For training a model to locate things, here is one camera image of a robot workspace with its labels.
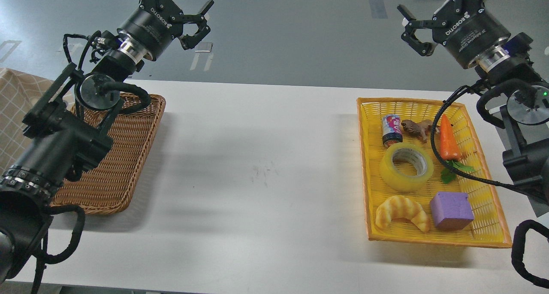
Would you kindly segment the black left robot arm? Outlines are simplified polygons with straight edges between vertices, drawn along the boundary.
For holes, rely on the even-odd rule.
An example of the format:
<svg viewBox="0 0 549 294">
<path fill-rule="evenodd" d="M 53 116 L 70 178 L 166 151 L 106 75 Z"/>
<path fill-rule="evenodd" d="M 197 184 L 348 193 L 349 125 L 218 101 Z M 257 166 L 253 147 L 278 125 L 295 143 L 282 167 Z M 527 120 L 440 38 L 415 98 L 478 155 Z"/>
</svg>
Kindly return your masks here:
<svg viewBox="0 0 549 294">
<path fill-rule="evenodd" d="M 211 31 L 208 0 L 198 14 L 185 14 L 173 0 L 139 0 L 116 34 L 65 34 L 67 67 L 22 122 L 31 140 L 1 176 L 1 281 L 12 279 L 36 258 L 33 292 L 47 265 L 67 260 L 84 231 L 76 204 L 51 206 L 65 180 L 78 181 L 98 167 L 113 145 L 108 131 L 120 114 L 151 103 L 149 94 L 126 79 L 156 61 L 174 40 L 195 48 Z"/>
</svg>

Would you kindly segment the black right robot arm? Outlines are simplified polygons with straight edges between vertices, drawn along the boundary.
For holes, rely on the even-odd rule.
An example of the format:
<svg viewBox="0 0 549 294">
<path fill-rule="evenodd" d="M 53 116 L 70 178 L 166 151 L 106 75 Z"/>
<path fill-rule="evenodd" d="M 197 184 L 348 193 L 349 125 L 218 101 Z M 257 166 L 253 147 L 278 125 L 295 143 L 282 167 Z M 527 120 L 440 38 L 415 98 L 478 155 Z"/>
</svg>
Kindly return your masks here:
<svg viewBox="0 0 549 294">
<path fill-rule="evenodd" d="M 548 82 L 533 69 L 533 40 L 511 36 L 484 1 L 446 0 L 430 20 L 418 20 L 400 4 L 401 39 L 422 57 L 441 44 L 463 69 L 475 68 L 479 81 L 461 91 L 478 94 L 483 120 L 506 131 L 510 149 L 502 157 L 510 189 L 548 204 L 548 140 L 528 143 L 520 129 L 548 122 Z"/>
</svg>

